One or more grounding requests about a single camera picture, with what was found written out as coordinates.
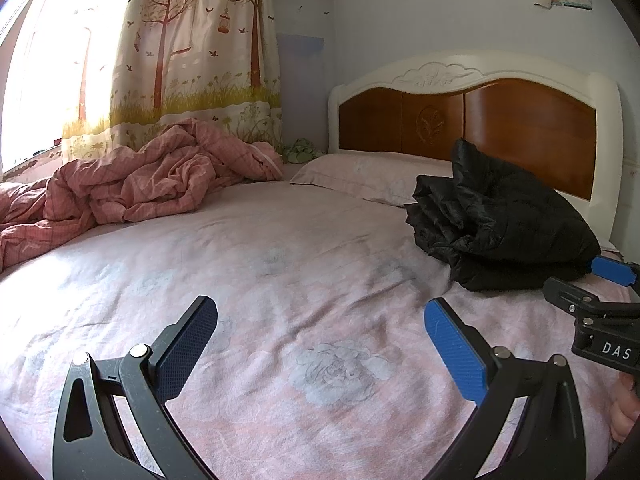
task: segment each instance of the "screw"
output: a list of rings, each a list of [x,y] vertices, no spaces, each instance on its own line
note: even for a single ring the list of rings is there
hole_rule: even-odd
[[[504,346],[497,346],[494,348],[494,355],[500,359],[508,359],[511,357],[511,352]]]
[[[76,366],[82,366],[85,362],[87,362],[88,358],[89,354],[87,352],[78,352],[76,355],[74,355],[73,363]]]
[[[139,344],[139,345],[135,345],[129,351],[129,353],[131,354],[131,357],[142,357],[144,354],[146,354],[147,350],[148,350],[148,346],[147,345]]]
[[[560,355],[560,354],[554,355],[553,361],[556,366],[560,366],[560,367],[566,366],[566,358],[563,355]]]

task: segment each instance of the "pillow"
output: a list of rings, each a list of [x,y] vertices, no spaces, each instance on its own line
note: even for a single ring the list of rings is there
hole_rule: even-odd
[[[402,153],[332,153],[309,162],[290,182],[402,207],[415,203],[412,195],[420,174],[452,177],[451,163]]]

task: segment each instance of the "finger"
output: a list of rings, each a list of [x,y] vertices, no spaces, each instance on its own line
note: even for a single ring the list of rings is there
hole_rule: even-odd
[[[633,421],[638,420],[638,416],[640,415],[640,399],[638,399],[635,392],[626,389],[622,380],[617,381],[614,386],[614,398],[622,413]]]
[[[619,435],[615,428],[611,428],[611,437],[613,440],[619,442],[620,444],[625,441],[625,437]]]
[[[633,426],[634,422],[622,413],[618,403],[615,402],[611,407],[611,427],[616,430],[618,435],[626,437],[631,432]]]
[[[636,384],[636,380],[633,375],[625,374],[624,372],[620,372],[620,382],[627,390],[633,390]]]

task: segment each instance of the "tree pattern curtain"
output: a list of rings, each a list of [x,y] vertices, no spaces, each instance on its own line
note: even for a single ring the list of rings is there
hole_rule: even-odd
[[[12,59],[7,94],[14,102],[2,130],[24,124],[47,93],[57,112],[39,123],[62,138],[65,162],[120,144],[139,149],[186,117],[280,150],[272,1],[34,1]],[[61,36],[66,47],[43,55]],[[44,70],[34,75],[34,66]]]

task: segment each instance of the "black jacket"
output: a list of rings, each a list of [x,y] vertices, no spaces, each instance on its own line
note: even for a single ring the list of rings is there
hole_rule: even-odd
[[[453,178],[420,175],[406,207],[423,251],[451,266],[468,290],[540,288],[549,276],[576,280],[600,254],[567,200],[532,173],[459,139]]]

